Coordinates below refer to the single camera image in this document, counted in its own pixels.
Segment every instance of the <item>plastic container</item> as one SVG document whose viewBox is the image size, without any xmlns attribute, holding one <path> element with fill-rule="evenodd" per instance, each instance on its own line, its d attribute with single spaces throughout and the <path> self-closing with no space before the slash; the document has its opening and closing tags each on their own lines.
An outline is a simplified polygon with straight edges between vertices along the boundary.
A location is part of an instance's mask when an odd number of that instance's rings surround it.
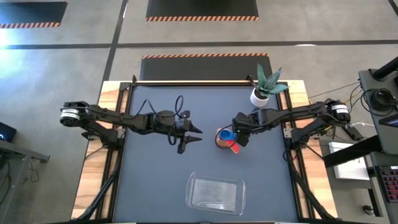
<svg viewBox="0 0 398 224">
<path fill-rule="evenodd" d="M 188 208 L 230 215 L 242 215 L 246 203 L 243 180 L 204 177 L 193 172 L 185 191 Z"/>
</svg>

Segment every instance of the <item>hazard stripe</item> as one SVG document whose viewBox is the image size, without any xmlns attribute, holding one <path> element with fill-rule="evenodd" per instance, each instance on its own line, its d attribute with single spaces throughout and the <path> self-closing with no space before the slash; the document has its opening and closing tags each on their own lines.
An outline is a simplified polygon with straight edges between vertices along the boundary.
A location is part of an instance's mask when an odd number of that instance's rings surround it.
<svg viewBox="0 0 398 224">
<path fill-rule="evenodd" d="M 258 21 L 258 16 L 151 16 L 147 22 L 171 21 Z"/>
<path fill-rule="evenodd" d="M 180 54 L 180 55 L 145 55 L 146 58 L 176 58 L 176 57 L 265 57 L 267 53 L 236 53 L 236 54 Z"/>
<path fill-rule="evenodd" d="M 59 22 L 31 22 L 18 24 L 0 24 L 0 29 L 19 29 L 19 28 L 42 28 L 42 27 L 59 27 Z"/>
</svg>

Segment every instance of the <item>gray floor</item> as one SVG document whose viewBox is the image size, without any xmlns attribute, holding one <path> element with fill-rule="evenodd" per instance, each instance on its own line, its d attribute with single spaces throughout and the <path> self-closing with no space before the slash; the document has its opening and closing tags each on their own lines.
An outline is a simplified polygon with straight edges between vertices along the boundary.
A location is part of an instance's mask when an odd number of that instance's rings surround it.
<svg viewBox="0 0 398 224">
<path fill-rule="evenodd" d="M 0 45 L 112 42 L 122 0 L 68 2 L 59 28 L 0 29 Z M 146 4 L 147 0 L 129 2 L 119 43 L 398 39 L 398 17 L 388 0 L 257 0 L 257 22 L 144 22 Z M 82 130 L 59 124 L 59 107 L 71 100 L 97 102 L 108 52 L 0 50 L 0 121 L 18 129 L 16 144 L 51 154 L 50 162 L 39 168 L 40 181 L 24 185 L 14 223 L 70 218 L 87 141 L 80 136 Z M 143 55 L 241 52 L 268 53 L 274 70 L 283 67 L 281 79 L 305 80 L 312 96 L 355 82 L 359 70 L 380 67 L 396 57 L 398 45 L 118 49 L 110 80 L 139 77 Z M 346 100 L 353 88 L 313 101 Z M 359 105 L 352 117 L 353 122 L 372 122 Z M 367 137 L 375 133 L 367 126 L 359 130 Z M 387 223 L 385 218 L 369 219 L 359 210 L 368 202 L 363 189 L 331 185 L 340 218 Z"/>
</svg>

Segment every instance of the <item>black floor mat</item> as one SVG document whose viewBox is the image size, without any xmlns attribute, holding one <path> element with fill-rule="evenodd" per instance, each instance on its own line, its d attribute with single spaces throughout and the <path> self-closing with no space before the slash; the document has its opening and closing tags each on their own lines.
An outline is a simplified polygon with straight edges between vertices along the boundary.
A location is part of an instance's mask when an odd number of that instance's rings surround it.
<svg viewBox="0 0 398 224">
<path fill-rule="evenodd" d="M 0 3 L 0 29 L 58 27 L 67 2 Z"/>
<path fill-rule="evenodd" d="M 256 0 L 149 0 L 147 21 L 256 21 Z"/>
<path fill-rule="evenodd" d="M 272 74 L 267 54 L 148 55 L 142 58 L 141 80 L 257 79 L 257 64 Z"/>
</svg>

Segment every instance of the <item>green leaf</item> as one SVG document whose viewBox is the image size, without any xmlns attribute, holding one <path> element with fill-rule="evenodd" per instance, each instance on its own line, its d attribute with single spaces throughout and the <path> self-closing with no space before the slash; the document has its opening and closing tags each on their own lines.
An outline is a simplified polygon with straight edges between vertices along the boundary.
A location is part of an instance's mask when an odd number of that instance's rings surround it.
<svg viewBox="0 0 398 224">
<path fill-rule="evenodd" d="M 279 68 L 278 71 L 274 72 L 267 80 L 266 85 L 264 86 L 265 89 L 271 90 L 276 83 L 278 82 L 278 79 L 280 77 L 280 73 L 282 71 L 282 68 Z"/>
<path fill-rule="evenodd" d="M 282 92 L 282 91 L 284 91 L 286 89 L 288 89 L 287 86 L 282 85 L 282 84 L 278 84 L 278 85 L 274 86 L 273 89 L 269 90 L 269 93 L 277 94 L 277 93 L 280 93 L 280 92 Z"/>
<path fill-rule="evenodd" d="M 259 80 L 258 86 L 264 87 L 267 83 L 267 77 L 264 74 L 264 70 L 260 64 L 257 64 L 257 79 Z"/>
<path fill-rule="evenodd" d="M 263 91 L 260 91 L 260 95 L 268 97 L 269 94 L 268 93 L 264 93 Z"/>
</svg>

